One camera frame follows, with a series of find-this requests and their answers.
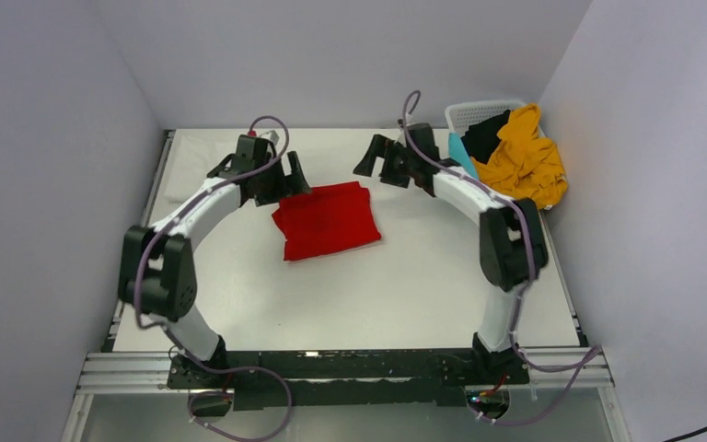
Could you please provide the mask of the red t-shirt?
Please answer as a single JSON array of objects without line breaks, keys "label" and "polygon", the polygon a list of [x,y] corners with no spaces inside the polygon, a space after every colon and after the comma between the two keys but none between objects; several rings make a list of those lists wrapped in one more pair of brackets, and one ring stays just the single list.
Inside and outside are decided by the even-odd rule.
[{"label": "red t-shirt", "polygon": [[284,198],[272,213],[284,235],[284,260],[298,262],[380,241],[370,191],[357,181],[318,186]]}]

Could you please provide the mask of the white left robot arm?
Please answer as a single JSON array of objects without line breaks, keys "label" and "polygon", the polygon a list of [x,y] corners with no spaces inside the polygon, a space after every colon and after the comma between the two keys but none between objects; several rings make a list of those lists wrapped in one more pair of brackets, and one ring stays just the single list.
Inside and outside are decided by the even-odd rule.
[{"label": "white left robot arm", "polygon": [[224,338],[196,306],[194,252],[245,203],[277,204],[310,191],[297,152],[277,148],[271,137],[243,134],[235,151],[210,169],[177,209],[148,227],[125,232],[120,301],[133,308],[138,329],[159,329],[170,339],[204,386],[220,384],[229,365]]}]

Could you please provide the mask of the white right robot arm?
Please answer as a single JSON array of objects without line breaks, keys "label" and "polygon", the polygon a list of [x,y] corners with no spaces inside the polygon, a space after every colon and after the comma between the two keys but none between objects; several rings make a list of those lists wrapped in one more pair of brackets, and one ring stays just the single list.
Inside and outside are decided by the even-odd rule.
[{"label": "white right robot arm", "polygon": [[474,342],[483,349],[471,356],[470,369],[478,380],[492,382],[504,373],[507,361],[523,354],[516,341],[525,294],[548,264],[549,251],[535,203],[484,185],[472,175],[458,137],[452,134],[448,141],[450,156],[442,158],[426,123],[404,128],[398,140],[376,134],[353,174],[372,176],[382,159],[381,182],[401,188],[414,184],[476,224],[481,271],[498,292],[489,299],[475,334]]}]

